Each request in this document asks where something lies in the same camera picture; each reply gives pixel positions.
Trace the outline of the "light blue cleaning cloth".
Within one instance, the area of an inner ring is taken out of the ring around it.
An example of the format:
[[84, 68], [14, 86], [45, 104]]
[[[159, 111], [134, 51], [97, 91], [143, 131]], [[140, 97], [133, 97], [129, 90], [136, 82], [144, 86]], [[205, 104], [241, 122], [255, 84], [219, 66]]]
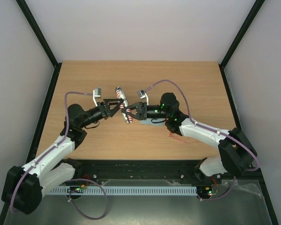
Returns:
[[148, 126], [163, 126], [165, 123], [165, 119], [146, 119], [141, 120], [140, 124], [142, 125], [148, 125]]

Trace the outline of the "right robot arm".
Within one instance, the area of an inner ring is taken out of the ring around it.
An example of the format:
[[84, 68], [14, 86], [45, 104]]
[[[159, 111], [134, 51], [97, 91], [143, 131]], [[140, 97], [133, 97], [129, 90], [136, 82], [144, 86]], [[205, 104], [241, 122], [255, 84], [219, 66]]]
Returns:
[[257, 152], [241, 129], [219, 129], [190, 119], [189, 115], [180, 111], [179, 102], [171, 92], [161, 96], [159, 105], [137, 102], [121, 111], [136, 120], [164, 119], [171, 133], [194, 138], [217, 149], [219, 156], [206, 157], [194, 168], [194, 177], [201, 184], [222, 173], [241, 176], [250, 170], [257, 157]]

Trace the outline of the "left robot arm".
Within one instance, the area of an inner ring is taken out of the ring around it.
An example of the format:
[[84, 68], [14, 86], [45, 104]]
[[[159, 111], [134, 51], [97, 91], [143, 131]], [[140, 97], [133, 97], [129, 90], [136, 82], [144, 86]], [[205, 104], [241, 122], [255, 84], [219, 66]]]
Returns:
[[72, 159], [61, 160], [82, 144], [88, 125], [113, 117], [122, 103], [117, 98], [104, 99], [88, 110], [79, 104], [66, 106], [64, 127], [57, 139], [33, 160], [9, 169], [1, 199], [10, 211], [32, 213], [51, 190], [71, 180], [80, 165]]

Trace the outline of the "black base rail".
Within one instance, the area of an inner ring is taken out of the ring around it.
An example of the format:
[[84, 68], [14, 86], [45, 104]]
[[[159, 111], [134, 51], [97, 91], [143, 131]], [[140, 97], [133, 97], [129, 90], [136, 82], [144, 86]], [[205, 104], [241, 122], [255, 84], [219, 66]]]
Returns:
[[199, 171], [198, 160], [74, 160], [63, 159], [53, 168], [66, 163], [74, 169], [73, 178], [89, 177], [97, 180], [174, 180], [182, 184], [203, 186], [220, 184], [221, 179], [232, 179], [230, 172], [211, 177]]

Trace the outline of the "black enclosure frame post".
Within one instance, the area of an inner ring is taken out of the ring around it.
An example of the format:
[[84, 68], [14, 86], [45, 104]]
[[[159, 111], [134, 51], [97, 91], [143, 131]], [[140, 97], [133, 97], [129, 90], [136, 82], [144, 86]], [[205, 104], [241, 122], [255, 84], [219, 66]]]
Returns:
[[20, 10], [22, 11], [24, 17], [26, 18], [28, 24], [30, 25], [31, 29], [33, 30], [36, 38], [38, 39], [42, 49], [44, 50], [46, 56], [48, 57], [49, 61], [53, 65], [54, 68], [59, 67], [60, 63], [57, 61], [56, 57], [54, 56], [45, 36], [43, 35], [33, 13], [31, 12], [27, 2], [25, 0], [16, 0], [16, 3]]

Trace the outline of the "metal base plate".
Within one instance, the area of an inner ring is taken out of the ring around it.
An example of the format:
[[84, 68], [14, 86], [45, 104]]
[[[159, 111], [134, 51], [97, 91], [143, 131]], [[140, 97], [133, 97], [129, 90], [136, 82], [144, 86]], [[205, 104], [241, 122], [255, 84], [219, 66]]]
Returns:
[[224, 198], [195, 196], [87, 196], [69, 203], [49, 195], [31, 214], [8, 213], [6, 225], [270, 225], [259, 185], [238, 181]]

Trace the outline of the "right black frame post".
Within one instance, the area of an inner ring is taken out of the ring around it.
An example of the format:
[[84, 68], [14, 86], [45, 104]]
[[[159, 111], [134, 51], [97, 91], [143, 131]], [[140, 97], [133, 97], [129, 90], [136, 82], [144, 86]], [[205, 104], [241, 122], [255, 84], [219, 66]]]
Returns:
[[265, 0], [256, 0], [251, 7], [248, 15], [246, 16], [244, 22], [242, 23], [240, 29], [238, 30], [235, 38], [233, 39], [229, 49], [227, 50], [223, 60], [219, 64], [221, 70], [224, 70], [227, 64], [229, 63], [230, 59], [232, 58], [234, 52], [236, 51], [237, 47], [239, 46], [240, 42], [242, 41], [243, 37], [245, 36], [246, 32], [250, 28], [252, 22], [254, 21], [255, 17], [257, 16], [258, 12], [260, 11], [261, 7], [263, 6]]

